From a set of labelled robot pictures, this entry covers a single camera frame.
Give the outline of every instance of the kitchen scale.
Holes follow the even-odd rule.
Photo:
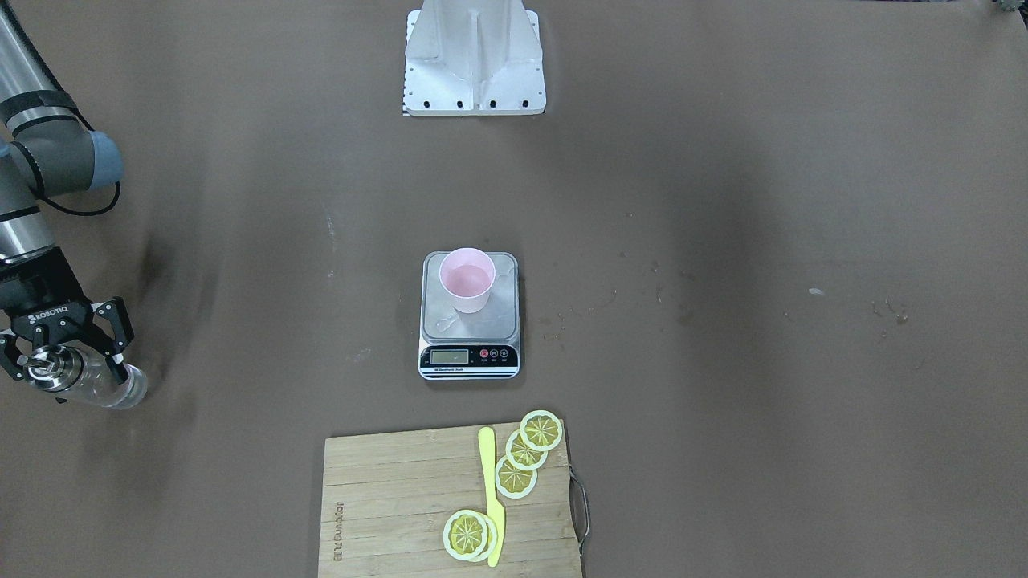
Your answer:
[[[478,313],[458,313],[439,281],[449,251],[425,258],[421,337],[417,371],[426,380],[509,380],[521,370],[521,312],[517,259],[486,253],[497,266],[489,301]]]

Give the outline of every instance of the yellow knife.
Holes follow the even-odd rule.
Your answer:
[[[497,432],[492,428],[478,430],[478,454],[482,458],[482,477],[485,478],[485,515],[497,526],[497,547],[489,554],[489,568],[494,568],[504,547],[507,511],[497,500]]]

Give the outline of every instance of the pink cup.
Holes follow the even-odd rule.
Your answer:
[[[495,280],[497,265],[478,249],[457,249],[439,265],[439,282],[449,294],[450,304],[461,313],[481,311],[489,301]]]

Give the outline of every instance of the scale control panel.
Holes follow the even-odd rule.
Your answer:
[[[511,346],[446,345],[425,348],[418,369],[429,380],[487,380],[513,377],[521,364]]]

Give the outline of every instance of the cutting board handle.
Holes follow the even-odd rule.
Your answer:
[[[585,555],[585,542],[589,539],[589,530],[592,516],[589,514],[589,496],[585,492],[585,483],[582,482],[582,478],[575,473],[575,466],[568,464],[567,469],[572,474],[571,491],[572,491],[572,522],[575,525],[575,536],[579,540],[579,555]],[[576,500],[575,490],[578,490],[579,499]],[[578,514],[579,508],[576,506],[581,506],[581,514]]]

